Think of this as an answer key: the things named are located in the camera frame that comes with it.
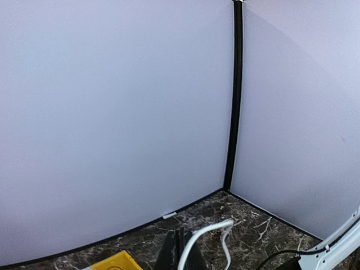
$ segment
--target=yellow bin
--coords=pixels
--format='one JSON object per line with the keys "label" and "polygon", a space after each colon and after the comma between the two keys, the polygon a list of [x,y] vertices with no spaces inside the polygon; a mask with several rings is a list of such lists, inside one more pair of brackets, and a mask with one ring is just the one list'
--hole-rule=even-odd
{"label": "yellow bin", "polygon": [[124,250],[90,266],[91,270],[142,270]]}

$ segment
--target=curved white cable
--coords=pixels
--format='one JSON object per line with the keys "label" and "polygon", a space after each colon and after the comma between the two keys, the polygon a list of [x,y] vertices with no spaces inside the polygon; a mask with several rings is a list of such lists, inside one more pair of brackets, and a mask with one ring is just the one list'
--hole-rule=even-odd
{"label": "curved white cable", "polygon": [[187,244],[186,244],[186,246],[184,248],[184,251],[181,254],[179,265],[178,265],[178,270],[183,270],[184,269],[185,262],[186,262],[186,259],[187,259],[188,255],[189,255],[189,253],[190,253],[190,250],[191,250],[192,246],[195,244],[196,240],[201,235],[203,235],[204,233],[209,232],[209,231],[217,230],[217,229],[224,228],[224,227],[229,227],[229,228],[226,229],[226,231],[224,232],[224,234],[222,236],[222,246],[223,246],[223,250],[225,252],[225,256],[226,256],[226,259],[227,259],[227,265],[226,265],[226,268],[224,270],[227,270],[227,268],[229,268],[229,266],[230,266],[231,258],[230,258],[229,250],[226,247],[225,238],[228,235],[229,231],[231,230],[233,224],[234,224],[233,220],[227,219],[227,220],[224,220],[224,221],[219,222],[219,223],[208,225],[208,226],[198,230],[196,233],[194,233],[191,236],[191,238],[189,239],[189,241],[187,242]]}

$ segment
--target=black pole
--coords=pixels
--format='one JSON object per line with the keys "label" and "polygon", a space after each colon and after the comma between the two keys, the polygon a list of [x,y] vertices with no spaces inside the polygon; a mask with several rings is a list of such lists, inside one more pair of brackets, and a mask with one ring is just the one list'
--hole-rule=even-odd
{"label": "black pole", "polygon": [[229,191],[231,186],[232,173],[234,170],[237,134],[239,131],[241,83],[242,83],[242,2],[234,0],[234,79],[232,90],[232,109],[229,148],[227,151],[226,171],[224,178],[224,189]]}

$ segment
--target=marble table surface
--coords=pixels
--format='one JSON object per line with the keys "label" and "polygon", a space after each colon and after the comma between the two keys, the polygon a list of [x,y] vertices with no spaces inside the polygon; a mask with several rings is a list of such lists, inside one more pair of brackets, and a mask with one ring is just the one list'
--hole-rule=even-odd
{"label": "marble table surface", "polygon": [[[168,231],[182,226],[190,230],[198,230],[227,218],[232,218],[236,222],[227,237],[227,245],[232,257],[230,270],[256,269],[257,265],[267,256],[279,250],[307,250],[318,243],[317,239],[270,217],[224,191],[219,191],[176,216],[158,221],[114,240],[54,259],[9,269],[82,269],[126,250],[144,270],[152,270]],[[209,270],[223,269],[226,265],[220,237],[221,231],[213,231],[198,240]],[[264,269],[275,269],[288,258],[288,255],[279,256]],[[346,269],[346,263],[345,260],[336,269]]]}

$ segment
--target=black frame edge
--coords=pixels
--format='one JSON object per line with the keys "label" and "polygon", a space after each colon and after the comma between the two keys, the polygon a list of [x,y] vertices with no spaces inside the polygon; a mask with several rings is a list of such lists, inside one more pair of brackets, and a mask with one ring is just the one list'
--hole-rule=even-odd
{"label": "black frame edge", "polygon": [[[181,208],[175,210],[174,212],[179,213],[179,212],[181,212],[181,211],[184,211],[184,210],[186,210],[187,208],[189,208],[189,207],[191,207],[191,206],[193,206],[193,205],[195,205],[195,204],[198,204],[198,203],[200,203],[200,202],[208,199],[209,197],[211,197],[211,196],[213,196],[213,195],[215,195],[216,193],[221,192],[221,191],[223,191],[222,188],[220,188],[220,189],[218,189],[218,190],[215,190],[214,192],[212,192],[212,193],[210,193],[210,194],[208,194],[208,195],[206,195],[206,196],[204,196],[204,197],[202,197],[202,198],[200,198],[200,199],[198,199],[198,200],[196,200],[196,201],[194,201],[194,202],[192,202],[192,203],[190,203],[190,204],[188,204],[188,205],[186,205],[186,206],[184,206],[184,207],[181,207]],[[93,246],[100,245],[100,244],[103,244],[103,243],[105,243],[105,242],[114,240],[114,239],[116,239],[116,238],[118,238],[118,237],[127,235],[127,234],[132,233],[132,232],[136,232],[136,231],[138,231],[138,230],[141,230],[141,229],[143,229],[143,228],[145,228],[145,227],[147,227],[147,226],[153,225],[154,223],[156,223],[156,222],[158,222],[158,221],[160,221],[160,220],[162,220],[162,219],[163,219],[162,217],[156,218],[156,219],[154,219],[154,220],[152,220],[152,221],[150,221],[150,222],[147,222],[147,223],[145,223],[145,224],[143,224],[143,225],[140,225],[140,226],[135,227],[135,228],[133,228],[133,229],[130,229],[130,230],[128,230],[128,231],[121,232],[121,233],[119,233],[119,234],[117,234],[117,235],[110,236],[110,237],[108,237],[108,238],[106,238],[106,239],[103,239],[103,240],[100,240],[100,241],[96,241],[96,242],[91,243],[91,244],[88,244],[88,245],[84,245],[84,246],[81,246],[81,247],[76,247],[75,249],[70,249],[70,250],[68,250],[68,251],[56,253],[56,254],[49,255],[49,256],[45,256],[45,257],[41,257],[41,258],[38,258],[38,259],[27,260],[27,261],[24,261],[24,262],[21,262],[21,263],[13,263],[13,264],[8,264],[8,265],[3,265],[3,266],[0,266],[0,270],[5,270],[5,269],[9,269],[9,268],[20,267],[20,266],[28,266],[28,265],[30,265],[30,264],[40,263],[40,262],[43,262],[43,261],[45,261],[45,260],[55,259],[55,258],[58,258],[58,257],[61,257],[61,256],[65,256],[65,255],[69,255],[69,254],[71,254],[71,253],[78,252],[78,251],[81,251],[81,250],[84,250],[84,249],[92,248]]]}
{"label": "black frame edge", "polygon": [[280,221],[281,223],[283,223],[283,224],[285,224],[285,225],[287,225],[287,226],[289,226],[289,227],[291,227],[291,228],[293,228],[293,229],[295,229],[295,230],[297,230],[297,231],[299,231],[299,232],[302,232],[303,234],[305,234],[305,235],[307,235],[307,236],[310,236],[310,237],[312,237],[312,238],[314,238],[314,239],[316,239],[316,240],[318,240],[318,241],[320,241],[320,242],[323,241],[323,239],[321,239],[321,238],[319,238],[319,237],[317,237],[317,236],[315,236],[315,235],[312,235],[311,233],[306,232],[306,231],[304,231],[303,229],[300,229],[299,227],[297,227],[297,226],[295,226],[295,225],[292,225],[291,223],[283,220],[282,218],[279,218],[279,217],[275,216],[274,214],[272,214],[272,213],[270,213],[270,212],[267,212],[266,210],[264,210],[264,209],[262,209],[262,208],[260,208],[260,207],[258,207],[258,206],[256,206],[256,205],[253,205],[252,203],[246,201],[246,200],[243,199],[242,197],[239,197],[239,196],[235,195],[235,194],[232,193],[231,191],[228,191],[228,190],[224,190],[224,191],[225,191],[226,193],[228,193],[229,195],[237,198],[238,200],[240,200],[240,201],[242,201],[242,202],[244,202],[244,203],[252,206],[253,208],[258,209],[259,211],[265,213],[266,215],[269,215],[269,216],[272,217],[273,219],[276,219],[277,221]]}
{"label": "black frame edge", "polygon": [[239,132],[241,87],[242,87],[242,2],[234,1],[234,74],[229,146],[223,188],[230,190],[235,164],[237,135]]}

